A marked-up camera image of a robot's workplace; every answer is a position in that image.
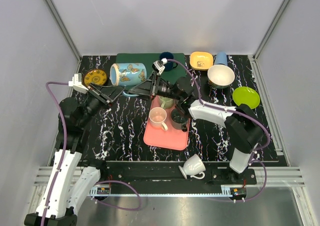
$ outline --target butterfly mug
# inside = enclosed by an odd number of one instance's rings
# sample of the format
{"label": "butterfly mug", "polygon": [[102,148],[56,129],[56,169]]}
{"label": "butterfly mug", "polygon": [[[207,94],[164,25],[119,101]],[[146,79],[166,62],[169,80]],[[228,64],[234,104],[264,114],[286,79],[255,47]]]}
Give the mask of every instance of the butterfly mug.
{"label": "butterfly mug", "polygon": [[110,69],[110,80],[114,86],[135,86],[146,78],[147,70],[143,63],[114,63]]}

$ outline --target white wall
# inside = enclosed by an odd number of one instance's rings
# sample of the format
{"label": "white wall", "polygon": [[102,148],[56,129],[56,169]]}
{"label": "white wall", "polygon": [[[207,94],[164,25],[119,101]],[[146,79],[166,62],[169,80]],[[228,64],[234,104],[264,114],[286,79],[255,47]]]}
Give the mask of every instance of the white wall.
{"label": "white wall", "polygon": [[20,226],[58,126],[45,83],[66,82],[77,62],[43,0],[0,0],[0,15],[0,224]]}
{"label": "white wall", "polygon": [[289,158],[320,222],[320,0],[292,0],[258,58]]}
{"label": "white wall", "polygon": [[283,0],[53,0],[82,55],[253,54]]}

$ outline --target green plate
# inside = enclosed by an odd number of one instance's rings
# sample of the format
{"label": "green plate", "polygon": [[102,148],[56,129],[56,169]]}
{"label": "green plate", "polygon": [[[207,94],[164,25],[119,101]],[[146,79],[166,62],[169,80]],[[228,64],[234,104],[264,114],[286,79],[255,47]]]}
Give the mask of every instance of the green plate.
{"label": "green plate", "polygon": [[250,87],[238,87],[232,94],[234,102],[240,106],[248,105],[251,109],[256,108],[260,104],[260,96],[258,92]]}

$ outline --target white teacup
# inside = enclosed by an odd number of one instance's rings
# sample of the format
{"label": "white teacup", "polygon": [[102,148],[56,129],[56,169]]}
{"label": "white teacup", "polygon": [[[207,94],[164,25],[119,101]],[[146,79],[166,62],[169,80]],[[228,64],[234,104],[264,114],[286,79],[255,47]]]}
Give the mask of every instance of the white teacup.
{"label": "white teacup", "polygon": [[187,179],[187,175],[190,177],[194,177],[196,179],[203,179],[205,177],[204,171],[206,167],[204,163],[201,161],[198,155],[193,155],[189,158],[183,165],[183,167],[179,166],[181,173],[183,174],[184,178]]}
{"label": "white teacup", "polygon": [[167,118],[167,112],[161,107],[154,107],[149,112],[149,120],[151,126],[154,128],[161,128],[163,131],[168,130],[168,126],[165,123]]}

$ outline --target blue mug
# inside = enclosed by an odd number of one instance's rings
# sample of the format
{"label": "blue mug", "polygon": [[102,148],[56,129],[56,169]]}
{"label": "blue mug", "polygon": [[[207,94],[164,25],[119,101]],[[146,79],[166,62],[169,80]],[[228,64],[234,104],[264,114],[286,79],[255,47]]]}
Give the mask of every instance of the blue mug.
{"label": "blue mug", "polygon": [[135,86],[147,79],[143,63],[114,63],[110,69],[110,80],[114,86]]}
{"label": "blue mug", "polygon": [[227,60],[227,55],[225,52],[219,52],[216,57],[215,57],[215,61],[214,61],[214,65],[217,64],[222,64],[227,66],[228,65],[228,60]]}
{"label": "blue mug", "polygon": [[[159,56],[159,60],[163,59],[163,58],[167,58],[167,59],[174,59],[174,55],[171,52],[162,52]],[[173,62],[167,62],[167,64],[164,65],[165,72],[171,71],[172,69],[176,68],[178,66],[178,64],[176,64],[176,66],[174,67],[174,63]]]}

